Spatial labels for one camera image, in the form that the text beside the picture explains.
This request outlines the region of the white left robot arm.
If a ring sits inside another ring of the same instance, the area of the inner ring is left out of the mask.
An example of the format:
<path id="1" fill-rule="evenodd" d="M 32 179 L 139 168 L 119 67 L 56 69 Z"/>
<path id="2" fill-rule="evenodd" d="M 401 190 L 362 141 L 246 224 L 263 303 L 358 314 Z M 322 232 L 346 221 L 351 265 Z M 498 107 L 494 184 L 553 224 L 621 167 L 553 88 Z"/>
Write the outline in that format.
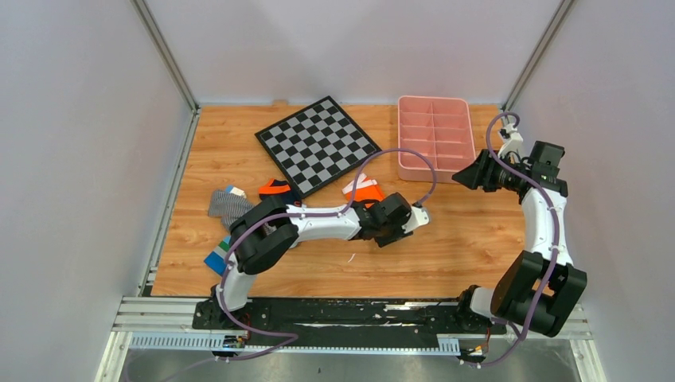
<path id="1" fill-rule="evenodd" d="M 195 309 L 194 329 L 236 328 L 257 275 L 300 243 L 372 240 L 382 248 L 430 220 L 420 203 L 410 204 L 399 193 L 381 200 L 350 198 L 338 207 L 308 208 L 278 196 L 252 205 L 241 195 L 218 190 L 209 214 L 220 217 L 229 234 L 205 257 L 205 265 L 220 276 L 220 282 L 212 288 L 211 298 Z"/>

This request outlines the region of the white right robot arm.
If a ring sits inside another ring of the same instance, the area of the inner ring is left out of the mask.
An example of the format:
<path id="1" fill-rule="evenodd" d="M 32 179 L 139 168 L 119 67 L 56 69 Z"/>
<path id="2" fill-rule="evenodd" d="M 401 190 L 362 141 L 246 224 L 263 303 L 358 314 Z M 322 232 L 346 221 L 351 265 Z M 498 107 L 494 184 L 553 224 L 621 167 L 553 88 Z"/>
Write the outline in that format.
<path id="1" fill-rule="evenodd" d="M 465 332 L 500 318 L 555 337 L 587 286 L 587 273 L 574 267 L 564 234 L 568 183 L 558 177 L 564 148 L 537 141 L 523 162 L 495 160 L 484 149 L 453 176 L 468 189 L 514 191 L 525 216 L 525 247 L 495 288 L 469 286 L 453 319 Z"/>

